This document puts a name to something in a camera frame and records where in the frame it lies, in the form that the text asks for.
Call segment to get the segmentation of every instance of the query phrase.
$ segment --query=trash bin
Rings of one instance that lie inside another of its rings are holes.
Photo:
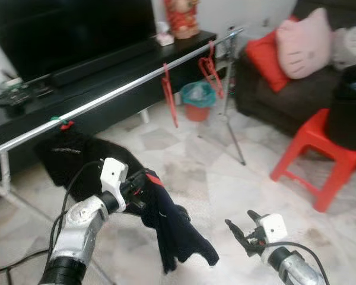
[[[343,72],[333,92],[325,132],[334,143],[356,150],[356,65]]]
[[[206,81],[198,81],[185,85],[180,91],[185,104],[186,117],[190,121],[202,122],[209,115],[210,107],[216,101],[214,89]]]

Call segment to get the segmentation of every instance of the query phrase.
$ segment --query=plastic stool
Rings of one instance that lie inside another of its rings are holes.
[[[334,144],[325,135],[324,127],[328,113],[329,109],[319,110],[299,129],[281,161],[271,173],[273,181],[277,181],[281,175],[286,175],[301,182],[316,196],[314,208],[319,212],[327,211],[336,193],[348,182],[356,169],[356,151]],[[322,189],[316,188],[287,170],[290,163],[308,148],[313,148],[335,161],[335,167]]]

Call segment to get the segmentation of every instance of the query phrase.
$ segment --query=red hanger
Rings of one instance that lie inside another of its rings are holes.
[[[214,43],[210,40],[210,49],[209,49],[209,57],[204,57],[199,60],[199,67],[205,76],[206,80],[210,83],[212,88],[218,94],[220,99],[224,98],[224,90],[223,85],[221,84],[219,75],[215,69],[214,61],[212,60],[215,52]],[[210,75],[215,78],[215,82],[211,79]]]
[[[178,128],[176,105],[174,104],[174,97],[170,84],[170,75],[166,63],[164,64],[164,69],[165,69],[165,77],[162,78],[162,88],[164,90],[166,102],[170,107],[170,113],[171,116],[173,117],[174,124],[176,128]]]

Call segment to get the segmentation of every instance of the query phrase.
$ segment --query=red decoration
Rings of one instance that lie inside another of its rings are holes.
[[[66,124],[63,124],[61,126],[61,131],[66,131],[67,129],[71,128],[71,126],[73,126],[74,122],[73,121],[69,121]]]
[[[199,0],[164,0],[171,31],[177,39],[188,39],[199,34],[196,6]]]

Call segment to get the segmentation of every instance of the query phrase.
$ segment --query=black bag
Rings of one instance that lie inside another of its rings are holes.
[[[335,144],[356,150],[356,65],[344,71],[334,90],[325,131]]]

